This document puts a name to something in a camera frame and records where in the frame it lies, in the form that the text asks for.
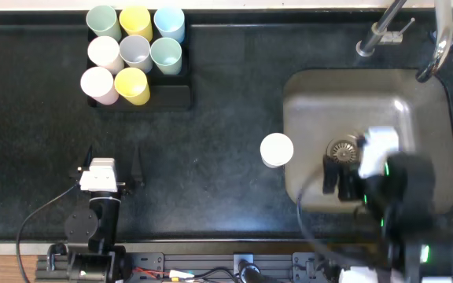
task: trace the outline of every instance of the cup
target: cup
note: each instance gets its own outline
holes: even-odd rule
[[[120,13],[120,24],[129,35],[140,35],[150,42],[153,39],[151,16],[142,6],[127,7]]]
[[[162,37],[175,39],[179,43],[185,39],[185,13],[180,8],[158,9],[154,21]]]
[[[177,75],[181,71],[181,46],[174,39],[157,39],[151,45],[151,58],[165,75]]]
[[[113,85],[113,76],[103,67],[86,70],[80,80],[83,92],[103,105],[116,102],[119,95]]]
[[[151,71],[153,62],[149,55],[148,40],[140,35],[129,35],[120,43],[120,56],[131,67],[138,68],[144,73]]]
[[[115,88],[133,105],[143,105],[149,100],[146,75],[138,68],[125,68],[116,75]]]
[[[97,6],[88,11],[87,25],[98,36],[110,36],[116,41],[122,39],[116,11],[110,6]]]
[[[113,75],[123,69],[123,60],[120,57],[118,42],[109,36],[99,36],[88,46],[88,57],[94,64],[106,68]]]
[[[260,145],[261,159],[270,168],[287,164],[293,157],[293,143],[285,134],[273,133],[266,136]]]

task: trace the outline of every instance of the white cup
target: white cup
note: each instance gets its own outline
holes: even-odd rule
[[[265,165],[277,168],[287,164],[293,157],[293,143],[284,134],[269,134],[262,140],[260,152]]]
[[[82,75],[80,86],[86,95],[103,105],[111,105],[119,97],[113,76],[103,67],[93,67],[86,70]]]
[[[113,75],[123,69],[123,60],[120,57],[120,47],[114,38],[99,36],[88,46],[88,57],[94,64],[106,68]]]
[[[88,11],[87,25],[98,36],[110,36],[117,42],[122,39],[118,16],[110,6],[97,6]]]
[[[151,58],[165,75],[177,75],[181,71],[181,46],[174,39],[157,39],[151,45]]]
[[[180,8],[158,9],[153,18],[162,37],[181,43],[185,39],[185,13]]]
[[[120,56],[131,67],[138,68],[144,73],[151,71],[153,62],[149,51],[148,39],[140,35],[130,35],[120,43]]]

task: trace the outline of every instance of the yellow cup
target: yellow cup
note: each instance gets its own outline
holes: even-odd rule
[[[143,6],[132,6],[122,10],[120,24],[129,35],[140,35],[150,42],[153,39],[151,16]]]
[[[149,100],[148,80],[138,68],[125,68],[115,77],[116,91],[133,105],[143,105]]]

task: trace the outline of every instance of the stainless steel sink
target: stainless steel sink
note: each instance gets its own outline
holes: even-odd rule
[[[393,126],[403,151],[431,156],[436,172],[436,212],[451,209],[453,130],[447,93],[438,79],[419,83],[415,73],[309,70],[289,79],[284,88],[284,133],[293,141],[294,155],[285,166],[285,186],[293,201],[305,187],[304,209],[353,211],[359,202],[340,202],[337,190],[334,195],[322,193],[322,156],[330,143],[347,141],[368,127]]]

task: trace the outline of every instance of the faucet handle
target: faucet handle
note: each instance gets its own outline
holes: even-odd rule
[[[415,22],[415,18],[411,18],[410,22],[401,31],[386,31],[378,43],[380,45],[395,45],[403,41],[403,33]]]

